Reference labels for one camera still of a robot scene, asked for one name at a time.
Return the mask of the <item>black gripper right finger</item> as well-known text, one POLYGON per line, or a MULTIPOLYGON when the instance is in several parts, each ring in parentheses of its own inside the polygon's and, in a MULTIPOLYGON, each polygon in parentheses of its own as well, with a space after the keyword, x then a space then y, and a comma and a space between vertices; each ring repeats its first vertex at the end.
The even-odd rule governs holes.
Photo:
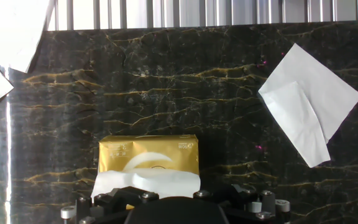
POLYGON ((193 194, 217 207, 209 215, 218 215, 224 223, 290 224, 291 205, 287 200, 277 199, 270 190, 256 191, 253 187, 219 185, 212 189, 201 189, 193 194))

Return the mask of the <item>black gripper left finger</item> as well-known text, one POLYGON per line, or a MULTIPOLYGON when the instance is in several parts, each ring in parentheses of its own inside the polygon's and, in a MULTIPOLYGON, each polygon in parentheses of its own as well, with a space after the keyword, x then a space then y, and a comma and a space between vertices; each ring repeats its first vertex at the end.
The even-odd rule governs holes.
POLYGON ((61 208, 64 224, 124 223, 131 209, 159 199, 159 194, 135 187, 114 188, 95 197, 78 197, 61 208))

